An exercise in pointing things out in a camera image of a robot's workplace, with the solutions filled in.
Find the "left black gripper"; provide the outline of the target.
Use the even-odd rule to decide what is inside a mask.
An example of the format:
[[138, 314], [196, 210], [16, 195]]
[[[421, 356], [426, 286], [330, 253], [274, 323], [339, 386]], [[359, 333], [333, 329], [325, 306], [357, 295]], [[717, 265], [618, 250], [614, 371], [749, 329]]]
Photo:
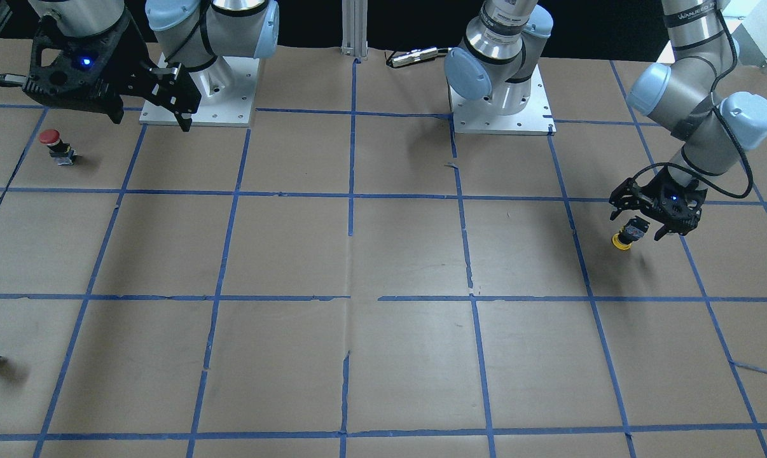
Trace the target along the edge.
[[657, 229], [654, 241], [677, 233], [687, 235], [697, 229], [701, 206], [707, 197], [706, 189], [698, 189], [700, 182], [693, 179], [689, 185], [680, 185], [666, 171], [660, 171], [642, 188], [633, 177], [628, 177], [611, 192], [608, 202], [613, 206], [609, 219], [616, 220], [624, 211], [641, 211], [663, 225]]

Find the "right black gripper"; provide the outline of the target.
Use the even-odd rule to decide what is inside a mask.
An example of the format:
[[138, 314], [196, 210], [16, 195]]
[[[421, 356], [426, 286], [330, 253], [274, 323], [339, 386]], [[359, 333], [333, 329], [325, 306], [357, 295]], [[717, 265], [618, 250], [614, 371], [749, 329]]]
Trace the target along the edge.
[[122, 112], [123, 95], [174, 115], [189, 132], [202, 95], [179, 62], [154, 67], [127, 10], [37, 10], [29, 73], [0, 73], [0, 87], [21, 87], [40, 104], [84, 112]]

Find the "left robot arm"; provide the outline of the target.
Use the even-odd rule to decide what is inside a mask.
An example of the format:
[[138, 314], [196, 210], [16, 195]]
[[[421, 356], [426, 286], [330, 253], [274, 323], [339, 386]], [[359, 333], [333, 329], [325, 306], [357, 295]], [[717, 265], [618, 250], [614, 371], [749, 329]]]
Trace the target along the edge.
[[[663, 23], [675, 62], [654, 63], [626, 96], [628, 106], [682, 142], [668, 161], [657, 163], [645, 185], [628, 177], [611, 192], [611, 219], [639, 211], [613, 235], [617, 249], [630, 249], [651, 221], [654, 235], [687, 235], [700, 223], [701, 206], [715, 180], [737, 162], [747, 185], [728, 197], [745, 198], [753, 188], [748, 151], [767, 137], [767, 99], [747, 91], [721, 98], [718, 83], [738, 64], [738, 44], [722, 15], [722, 1], [663, 1]], [[485, 1], [467, 25], [461, 43], [448, 49], [444, 70], [451, 95], [481, 113], [508, 116], [527, 105], [554, 20], [536, 1]]]

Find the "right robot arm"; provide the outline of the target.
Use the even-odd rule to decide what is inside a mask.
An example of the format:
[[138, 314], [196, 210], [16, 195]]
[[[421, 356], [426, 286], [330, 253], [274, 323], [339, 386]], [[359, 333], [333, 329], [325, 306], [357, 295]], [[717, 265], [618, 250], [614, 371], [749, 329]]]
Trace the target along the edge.
[[149, 125], [246, 127], [259, 64], [278, 44], [275, 1], [147, 1], [162, 47], [151, 60], [122, 1], [32, 1], [39, 16], [26, 75], [0, 73], [49, 108], [102, 113], [118, 124], [123, 96], [145, 100]]

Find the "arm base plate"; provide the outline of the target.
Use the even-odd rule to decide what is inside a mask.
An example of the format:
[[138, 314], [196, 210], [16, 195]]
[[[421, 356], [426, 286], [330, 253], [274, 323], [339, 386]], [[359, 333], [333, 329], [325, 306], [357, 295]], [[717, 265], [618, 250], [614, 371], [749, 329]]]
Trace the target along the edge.
[[529, 80], [493, 86], [488, 97], [465, 99], [448, 88], [456, 133], [547, 135], [556, 131], [539, 67]]
[[192, 73], [201, 99], [194, 127], [250, 127], [263, 60], [220, 57], [208, 69]]

